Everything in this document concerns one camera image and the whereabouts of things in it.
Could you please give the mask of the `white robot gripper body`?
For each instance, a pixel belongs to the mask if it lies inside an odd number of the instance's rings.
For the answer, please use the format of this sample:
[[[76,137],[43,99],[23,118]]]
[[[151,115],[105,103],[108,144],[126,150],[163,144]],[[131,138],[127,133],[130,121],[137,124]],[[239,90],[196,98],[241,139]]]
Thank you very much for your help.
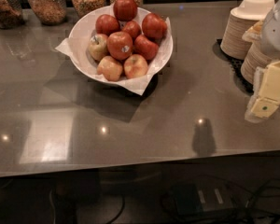
[[[280,0],[273,6],[262,24],[260,50],[271,58],[280,59]]]

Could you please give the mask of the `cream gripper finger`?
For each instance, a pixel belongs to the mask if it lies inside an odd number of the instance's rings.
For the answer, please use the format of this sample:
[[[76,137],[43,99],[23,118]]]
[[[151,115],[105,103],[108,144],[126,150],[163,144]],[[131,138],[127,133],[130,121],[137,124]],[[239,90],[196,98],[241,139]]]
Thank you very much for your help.
[[[280,106],[280,60],[256,69],[253,91],[245,119],[259,123],[271,117]]]
[[[258,21],[247,29],[242,35],[242,39],[246,42],[259,41],[261,37],[263,21]]]

